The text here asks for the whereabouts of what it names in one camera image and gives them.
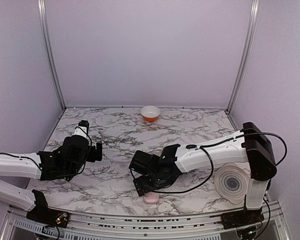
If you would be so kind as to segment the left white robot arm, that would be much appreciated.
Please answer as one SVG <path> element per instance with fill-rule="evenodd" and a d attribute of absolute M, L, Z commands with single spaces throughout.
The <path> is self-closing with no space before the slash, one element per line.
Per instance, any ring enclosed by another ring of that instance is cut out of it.
<path fill-rule="evenodd" d="M 80 135 L 66 137 L 53 151 L 29 154 L 0 152 L 0 177 L 22 177 L 40 181 L 66 180 L 79 175 L 87 162 L 102 160 L 102 143 L 93 145 Z M 43 192 L 27 190 L 0 179 L 0 201 L 27 212 L 26 217 L 41 223 L 64 225 L 69 213 L 49 208 Z"/>

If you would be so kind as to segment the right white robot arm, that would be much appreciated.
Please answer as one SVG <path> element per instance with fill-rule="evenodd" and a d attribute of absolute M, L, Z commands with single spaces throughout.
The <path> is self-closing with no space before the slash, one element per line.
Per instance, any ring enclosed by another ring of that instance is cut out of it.
<path fill-rule="evenodd" d="M 129 164 L 137 194 L 161 193 L 179 176 L 209 167 L 214 187 L 220 196 L 241 210 L 223 213 L 224 229 L 239 228 L 264 220 L 262 204 L 277 165 L 268 134 L 252 122 L 228 136 L 202 143 L 172 144 L 160 155 L 138 150 Z"/>

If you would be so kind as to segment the pink soft glasses case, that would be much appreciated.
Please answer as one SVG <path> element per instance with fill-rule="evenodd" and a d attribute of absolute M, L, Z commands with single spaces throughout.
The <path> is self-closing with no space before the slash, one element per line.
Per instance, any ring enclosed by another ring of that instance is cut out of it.
<path fill-rule="evenodd" d="M 155 192 L 148 192 L 143 196 L 143 202 L 147 205 L 156 205 L 159 199 L 160 195 Z"/>

